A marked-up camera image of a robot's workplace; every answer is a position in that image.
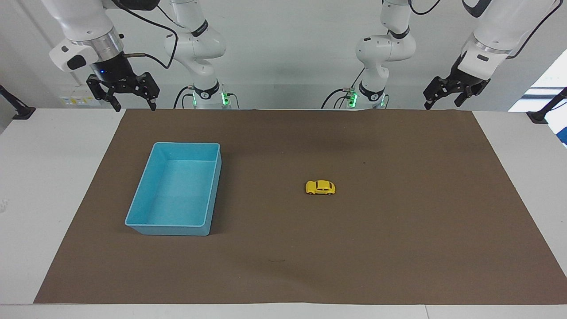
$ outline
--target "blue object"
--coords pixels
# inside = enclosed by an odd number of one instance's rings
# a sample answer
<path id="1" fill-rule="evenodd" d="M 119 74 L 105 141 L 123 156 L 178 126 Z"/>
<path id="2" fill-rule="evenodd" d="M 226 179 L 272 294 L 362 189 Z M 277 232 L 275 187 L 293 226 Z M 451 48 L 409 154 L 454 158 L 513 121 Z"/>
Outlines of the blue object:
<path id="1" fill-rule="evenodd" d="M 559 137 L 559 139 L 560 139 L 563 143 L 567 144 L 567 127 L 564 128 L 564 129 L 562 129 L 561 132 L 559 132 L 559 133 L 557 134 L 557 137 Z"/>
<path id="2" fill-rule="evenodd" d="M 154 144 L 126 226 L 144 235 L 207 236 L 220 173 L 219 144 Z"/>

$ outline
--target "black foot base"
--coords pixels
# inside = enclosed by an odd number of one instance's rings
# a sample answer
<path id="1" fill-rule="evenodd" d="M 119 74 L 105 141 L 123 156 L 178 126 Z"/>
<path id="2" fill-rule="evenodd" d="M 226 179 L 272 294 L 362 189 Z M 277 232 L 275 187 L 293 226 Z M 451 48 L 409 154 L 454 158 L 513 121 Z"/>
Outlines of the black foot base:
<path id="1" fill-rule="evenodd" d="M 534 122 L 534 124 L 549 124 L 549 123 L 547 123 L 547 121 L 545 120 L 545 118 L 543 118 L 543 119 L 540 120 L 539 118 L 540 118 L 541 116 L 538 116 L 539 114 L 538 114 L 537 112 L 528 112 L 528 113 L 526 113 L 526 114 L 528 115 L 528 117 L 530 118 L 530 120 L 532 120 L 532 122 Z"/>
<path id="2" fill-rule="evenodd" d="M 29 119 L 29 118 L 32 116 L 32 114 L 35 112 L 35 108 L 34 108 L 34 107 L 28 107 L 28 108 L 27 108 L 27 111 L 28 111 L 28 112 L 27 112 L 26 114 L 24 114 L 24 115 L 19 115 L 19 114 L 14 115 L 14 117 L 12 117 L 12 119 L 13 119 L 13 120 L 27 120 L 27 119 Z"/>

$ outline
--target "robotic arm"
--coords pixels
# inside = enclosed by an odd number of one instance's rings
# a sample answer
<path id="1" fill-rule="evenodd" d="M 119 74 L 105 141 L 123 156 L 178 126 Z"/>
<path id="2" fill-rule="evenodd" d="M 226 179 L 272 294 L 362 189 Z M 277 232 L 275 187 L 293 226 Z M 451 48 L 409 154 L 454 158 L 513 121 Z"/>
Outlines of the robotic arm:
<path id="1" fill-rule="evenodd" d="M 189 32 L 179 34 L 173 58 L 183 64 L 193 79 L 193 104 L 196 108 L 226 108 L 229 101 L 217 79 L 213 65 L 206 59 L 222 57 L 226 52 L 224 38 L 209 26 L 198 0 L 170 0 L 176 24 Z M 174 48 L 172 35 L 167 36 L 168 55 Z"/>
<path id="2" fill-rule="evenodd" d="M 65 72 L 89 65 L 95 74 L 87 78 L 87 84 L 94 97 L 110 102 L 117 112 L 121 106 L 114 93 L 138 95 L 155 110 L 157 84 L 148 72 L 134 73 L 124 56 L 122 36 L 105 13 L 106 9 L 117 7 L 115 1 L 130 10 L 153 10 L 159 3 L 159 0 L 42 0 L 66 37 L 49 56 Z"/>
<path id="3" fill-rule="evenodd" d="M 463 5 L 479 26 L 465 43 L 461 55 L 445 79 L 435 77 L 424 91 L 425 108 L 439 99 L 460 93 L 457 107 L 479 95 L 498 66 L 518 47 L 557 0 L 479 0 L 475 7 Z"/>
<path id="4" fill-rule="evenodd" d="M 406 60 L 415 53 L 416 41 L 409 33 L 410 15 L 408 0 L 384 0 L 380 21 L 388 28 L 388 34 L 370 36 L 359 41 L 356 54 L 364 64 L 365 72 L 356 89 L 356 106 L 374 108 L 380 105 L 390 75 L 382 64 Z"/>

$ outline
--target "yellow toy car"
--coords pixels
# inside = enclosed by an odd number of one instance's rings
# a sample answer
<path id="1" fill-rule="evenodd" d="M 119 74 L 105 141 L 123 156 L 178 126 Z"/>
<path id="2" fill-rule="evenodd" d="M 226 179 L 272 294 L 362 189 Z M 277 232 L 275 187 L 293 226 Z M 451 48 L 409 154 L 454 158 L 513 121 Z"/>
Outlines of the yellow toy car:
<path id="1" fill-rule="evenodd" d="M 305 184 L 305 192 L 309 195 L 333 195 L 336 192 L 335 184 L 330 181 L 309 181 Z"/>

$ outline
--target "white table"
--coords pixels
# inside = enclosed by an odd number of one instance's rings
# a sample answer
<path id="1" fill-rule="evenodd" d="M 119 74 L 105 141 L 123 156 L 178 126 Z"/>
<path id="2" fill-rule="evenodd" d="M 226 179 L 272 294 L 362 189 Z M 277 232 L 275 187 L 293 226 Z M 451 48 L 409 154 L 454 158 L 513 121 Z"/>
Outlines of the white table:
<path id="1" fill-rule="evenodd" d="M 123 114 L 39 109 L 0 135 L 0 318 L 567 318 L 567 305 L 31 305 Z M 567 149 L 525 114 L 475 116 L 567 273 Z"/>

